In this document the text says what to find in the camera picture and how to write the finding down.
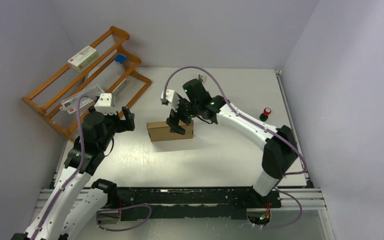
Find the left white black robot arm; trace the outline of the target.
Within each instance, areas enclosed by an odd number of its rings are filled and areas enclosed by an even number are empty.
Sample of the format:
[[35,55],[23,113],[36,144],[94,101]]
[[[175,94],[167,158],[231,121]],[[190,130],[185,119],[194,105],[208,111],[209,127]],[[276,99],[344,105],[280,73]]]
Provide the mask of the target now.
[[106,115],[96,107],[90,107],[90,111],[51,196],[30,226],[23,233],[15,233],[12,239],[74,240],[98,210],[121,205],[116,183],[105,179],[95,181],[84,199],[76,202],[104,160],[114,135],[135,129],[135,115],[126,106],[122,108],[124,119],[118,114]]

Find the white green carton box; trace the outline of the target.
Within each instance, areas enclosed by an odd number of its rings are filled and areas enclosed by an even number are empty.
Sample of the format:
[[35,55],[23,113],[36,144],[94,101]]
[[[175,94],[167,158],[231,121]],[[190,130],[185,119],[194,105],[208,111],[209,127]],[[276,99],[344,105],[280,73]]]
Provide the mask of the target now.
[[77,72],[81,72],[91,63],[93,63],[98,57],[99,52],[90,45],[87,45],[74,56],[69,58],[67,60],[67,64],[71,69]]

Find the clear plastic packet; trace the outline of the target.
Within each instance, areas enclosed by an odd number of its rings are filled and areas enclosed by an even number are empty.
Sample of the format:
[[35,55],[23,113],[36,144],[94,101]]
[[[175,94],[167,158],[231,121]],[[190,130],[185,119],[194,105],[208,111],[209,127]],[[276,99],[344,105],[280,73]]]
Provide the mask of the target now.
[[103,94],[105,91],[99,85],[93,85],[86,87],[85,89],[75,93],[74,95],[62,100],[59,109],[66,111],[68,114],[75,113],[79,108],[82,108],[92,101],[95,101],[97,97]]

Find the aluminium frame rail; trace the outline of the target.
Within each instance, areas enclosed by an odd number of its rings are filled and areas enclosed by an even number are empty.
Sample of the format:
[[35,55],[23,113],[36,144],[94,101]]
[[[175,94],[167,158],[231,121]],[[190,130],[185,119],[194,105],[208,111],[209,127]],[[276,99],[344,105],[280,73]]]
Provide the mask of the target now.
[[[50,198],[52,191],[53,189],[49,189],[49,188],[41,189],[36,205],[34,207],[33,217],[31,219],[32,222],[41,212],[45,203]],[[305,212],[316,211],[318,213],[323,235],[326,240],[337,239],[333,231],[333,227],[331,225],[328,210],[327,210],[327,205],[320,188],[286,188],[286,189],[281,189],[281,191],[292,195],[299,201],[303,211],[303,216],[304,216],[304,211]],[[80,202],[80,200],[85,198],[88,192],[89,192],[89,189],[87,188],[82,190],[79,194],[79,197],[73,204],[72,208],[74,208]],[[277,200],[280,201],[280,207],[278,208],[272,207],[271,208],[272,213],[274,213],[275,211],[299,211],[300,210],[298,203],[295,200],[293,200],[292,197],[287,196],[284,193],[280,193],[279,197],[277,198],[278,198]],[[249,208],[248,212],[263,212],[263,208]]]

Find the brown cardboard box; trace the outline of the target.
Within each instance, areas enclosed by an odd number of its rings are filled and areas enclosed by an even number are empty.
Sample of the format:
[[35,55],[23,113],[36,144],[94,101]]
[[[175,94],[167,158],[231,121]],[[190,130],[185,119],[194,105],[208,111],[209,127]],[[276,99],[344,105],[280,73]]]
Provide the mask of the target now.
[[185,129],[185,134],[170,132],[170,127],[163,121],[147,122],[146,128],[151,142],[174,141],[192,139],[194,136],[194,122],[186,125],[180,121],[179,125]]

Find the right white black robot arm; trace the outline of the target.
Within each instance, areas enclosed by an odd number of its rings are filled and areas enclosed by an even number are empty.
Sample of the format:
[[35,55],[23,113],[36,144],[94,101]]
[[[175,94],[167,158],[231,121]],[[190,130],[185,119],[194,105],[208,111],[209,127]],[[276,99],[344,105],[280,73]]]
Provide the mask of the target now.
[[252,185],[249,199],[255,207],[262,207],[269,200],[269,192],[298,158],[292,129],[258,121],[223,96],[211,96],[198,79],[186,82],[182,88],[186,98],[172,89],[166,88],[161,93],[161,103],[171,107],[166,119],[170,132],[185,135],[180,122],[190,125],[193,118],[201,118],[210,124],[225,126],[255,144],[262,151],[262,170]]

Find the blue small object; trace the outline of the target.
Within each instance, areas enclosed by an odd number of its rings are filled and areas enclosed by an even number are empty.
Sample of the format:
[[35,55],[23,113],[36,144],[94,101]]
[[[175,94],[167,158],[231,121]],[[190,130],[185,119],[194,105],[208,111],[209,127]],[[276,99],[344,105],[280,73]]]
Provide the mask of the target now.
[[123,54],[117,54],[114,61],[118,64],[123,64],[127,60],[127,57]]

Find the red emergency stop button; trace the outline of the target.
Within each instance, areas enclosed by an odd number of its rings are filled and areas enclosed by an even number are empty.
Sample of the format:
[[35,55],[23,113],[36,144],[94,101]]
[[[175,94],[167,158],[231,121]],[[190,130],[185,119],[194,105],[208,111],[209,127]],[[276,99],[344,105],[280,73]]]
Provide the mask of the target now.
[[262,121],[262,122],[266,122],[270,116],[270,114],[272,113],[272,110],[270,107],[265,107],[263,109],[263,112],[259,115],[259,120]]

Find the orange wooden rack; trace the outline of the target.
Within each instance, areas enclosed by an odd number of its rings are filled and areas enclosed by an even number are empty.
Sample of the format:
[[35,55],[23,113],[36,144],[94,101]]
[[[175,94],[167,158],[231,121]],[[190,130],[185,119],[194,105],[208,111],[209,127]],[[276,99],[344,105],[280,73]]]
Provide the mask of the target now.
[[[59,135],[73,142],[78,135],[76,115],[60,110],[61,101],[94,85],[99,85],[105,93],[113,93],[121,82],[127,80],[128,85],[116,95],[117,111],[123,116],[121,108],[131,108],[152,84],[151,79],[137,71],[142,60],[124,48],[123,44],[129,38],[127,31],[111,26],[90,44],[99,53],[93,63],[81,72],[65,63],[35,90],[23,96],[23,102]],[[114,61],[118,54],[126,56],[123,64]]]

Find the small white grey bar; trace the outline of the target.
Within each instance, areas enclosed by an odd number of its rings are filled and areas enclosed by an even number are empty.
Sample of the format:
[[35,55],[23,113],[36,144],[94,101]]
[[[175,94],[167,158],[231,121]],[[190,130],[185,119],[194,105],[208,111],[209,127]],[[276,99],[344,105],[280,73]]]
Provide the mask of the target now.
[[114,90],[113,90],[113,94],[114,95],[118,95],[127,85],[129,84],[129,82],[127,80],[124,80],[122,81]]

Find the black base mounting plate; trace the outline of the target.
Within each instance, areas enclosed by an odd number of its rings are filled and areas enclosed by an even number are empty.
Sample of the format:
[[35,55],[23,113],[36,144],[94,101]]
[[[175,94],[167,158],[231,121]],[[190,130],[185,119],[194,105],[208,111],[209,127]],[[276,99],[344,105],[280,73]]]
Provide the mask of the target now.
[[116,187],[98,186],[108,195],[105,208],[122,208],[121,221],[183,218],[247,220],[251,209],[280,208],[278,192],[259,195],[250,186]]

